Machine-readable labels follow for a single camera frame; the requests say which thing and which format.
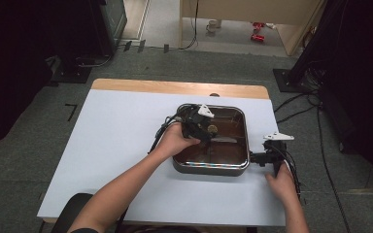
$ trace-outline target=metal tray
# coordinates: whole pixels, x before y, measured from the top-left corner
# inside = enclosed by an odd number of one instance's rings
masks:
[[[244,113],[234,107],[208,107],[215,115],[211,124],[218,129],[217,137],[176,154],[173,165],[181,173],[240,176],[250,164]]]

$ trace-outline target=wooden desk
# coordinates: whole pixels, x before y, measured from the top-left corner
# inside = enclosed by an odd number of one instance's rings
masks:
[[[208,96],[218,93],[221,97]],[[226,96],[246,96],[231,98]],[[56,168],[38,217],[55,222],[74,194],[95,193],[141,160],[158,127],[184,103],[234,106],[246,115],[249,146],[278,131],[263,86],[96,80]],[[181,174],[163,162],[131,203],[125,222],[203,225],[284,225],[281,202],[264,173],[250,165],[239,177]]]
[[[183,17],[195,17],[197,0],[180,1],[180,48]],[[318,25],[325,0],[201,0],[198,18],[276,23],[288,55],[293,55],[311,26]]]

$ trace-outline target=person's right arm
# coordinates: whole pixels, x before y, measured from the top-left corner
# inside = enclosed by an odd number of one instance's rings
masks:
[[[274,178],[270,174],[266,174],[265,178],[274,194],[284,205],[286,211],[287,232],[309,232],[307,221],[305,220],[304,212],[299,203],[295,185],[293,184],[292,174],[290,173],[287,164],[283,163],[281,165],[277,178]]]

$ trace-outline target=wooden table edge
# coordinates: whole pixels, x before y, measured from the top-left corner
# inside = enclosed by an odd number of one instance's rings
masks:
[[[91,89],[269,99],[268,90],[262,85],[97,79]]]

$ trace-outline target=person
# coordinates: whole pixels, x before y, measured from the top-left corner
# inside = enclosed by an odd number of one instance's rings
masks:
[[[68,232],[105,232],[128,208],[142,186],[163,161],[183,149],[199,143],[200,141],[197,139],[183,137],[180,123],[171,124],[153,151],[133,167],[104,185],[89,199]],[[287,231],[308,232],[308,226],[287,166],[285,164],[281,166],[277,178],[269,174],[265,177],[274,194],[284,204]]]

